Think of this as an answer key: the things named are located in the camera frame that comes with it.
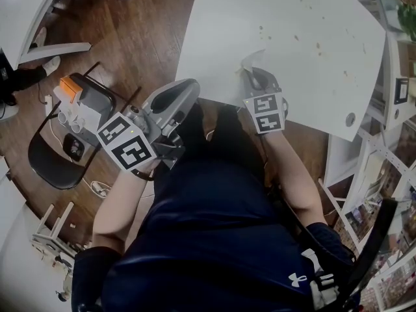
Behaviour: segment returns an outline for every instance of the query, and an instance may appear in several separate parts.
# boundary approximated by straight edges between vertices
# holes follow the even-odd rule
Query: sleeve
[[[104,280],[121,255],[108,247],[94,247],[75,256],[72,279],[72,312],[95,311]]]
[[[314,223],[307,226],[309,232],[314,238],[325,248],[331,257],[328,257],[327,253],[322,251],[315,251],[321,267],[326,272],[331,272],[335,277],[339,279],[341,283],[345,282],[350,274],[353,266],[352,255],[342,244],[341,238],[332,228],[324,223]],[[307,244],[307,238],[304,233],[300,235],[301,241]],[[339,263],[335,263],[334,259],[338,259],[343,262],[344,266],[339,266]]]

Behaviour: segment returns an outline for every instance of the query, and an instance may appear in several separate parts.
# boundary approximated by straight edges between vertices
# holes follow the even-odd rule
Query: person
[[[42,47],[45,44],[47,30],[41,28],[31,48]],[[13,93],[30,88],[39,83],[58,69],[60,57],[54,57],[45,64],[34,68],[18,68],[13,70],[3,51],[0,50],[0,122],[18,113],[16,98]]]
[[[154,170],[155,200],[127,251],[146,181],[120,173],[94,219],[92,247],[76,255],[73,312],[313,310],[307,246],[267,198],[262,157],[235,107],[219,110],[210,142],[202,121],[195,104],[177,128],[186,152],[172,170]],[[283,133],[262,137],[303,226],[348,265],[325,265],[342,282],[352,261],[325,221],[311,176]]]

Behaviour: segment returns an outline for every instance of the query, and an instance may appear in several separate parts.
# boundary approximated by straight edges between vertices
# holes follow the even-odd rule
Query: navy shirt
[[[348,259],[327,225],[308,229]],[[156,184],[155,203],[123,256],[108,248],[77,255],[73,310],[101,296],[108,312],[310,311],[306,249],[249,172],[224,162],[182,164]]]

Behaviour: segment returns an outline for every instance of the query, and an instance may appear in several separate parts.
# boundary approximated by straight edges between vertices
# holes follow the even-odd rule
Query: wooden floor
[[[86,53],[62,56],[60,68],[40,83],[42,98],[52,94],[61,77],[74,72],[84,73],[100,61],[102,67],[94,72],[93,77],[126,97],[141,86],[142,91],[135,101],[140,105],[154,90],[175,79],[193,1],[57,0],[55,6],[69,10],[78,20],[48,16],[44,20],[48,28],[47,43],[90,42],[92,48]],[[86,242],[101,199],[85,183],[71,190],[59,191],[32,171],[27,149],[44,119],[45,109],[38,101],[37,86],[16,94],[16,97],[20,105],[19,114],[0,124],[0,151],[11,167],[12,176],[38,216],[42,216],[51,203],[55,204],[48,225],[52,225],[72,201],[75,207],[61,231],[62,238],[72,243]],[[208,101],[202,104],[206,129],[213,129],[216,104]],[[244,128],[252,134],[254,127],[243,110],[240,117]],[[54,123],[53,128],[62,137],[60,126]],[[49,144],[59,149],[47,126],[42,134]],[[291,122],[287,123],[285,135],[317,182],[324,175],[328,135]],[[101,151],[85,178],[88,182],[98,180],[112,185],[117,174],[116,165]],[[324,200],[324,211],[331,209],[330,203]]]

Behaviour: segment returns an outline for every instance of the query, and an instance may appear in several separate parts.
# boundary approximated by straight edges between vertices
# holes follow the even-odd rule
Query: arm
[[[285,198],[301,223],[325,223],[319,192],[299,156],[283,133],[265,135],[271,158],[276,164]]]
[[[146,174],[153,170],[150,165]],[[109,195],[101,204],[92,229],[92,246],[104,246],[124,253],[124,242],[136,215],[138,202],[142,197],[147,181],[121,171]]]

